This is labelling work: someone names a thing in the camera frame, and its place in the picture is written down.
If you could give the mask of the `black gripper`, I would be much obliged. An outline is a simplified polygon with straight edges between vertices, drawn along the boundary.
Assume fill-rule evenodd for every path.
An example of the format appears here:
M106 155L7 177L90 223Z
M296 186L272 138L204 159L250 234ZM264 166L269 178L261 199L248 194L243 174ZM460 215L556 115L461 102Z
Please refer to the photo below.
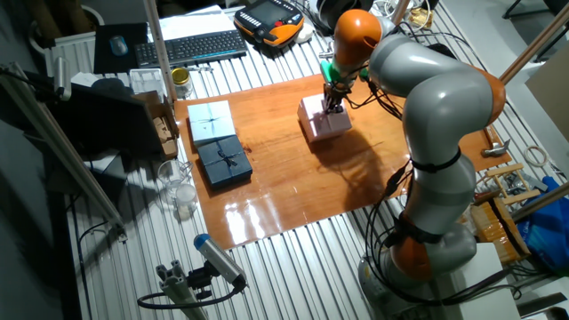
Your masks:
M332 108L330 100L334 100L333 112L341 113L343 111L342 99L346 98L349 94L351 94L351 88L349 86L346 87L344 84L325 83L324 84L325 99L323 100L324 112L326 114L331 113Z

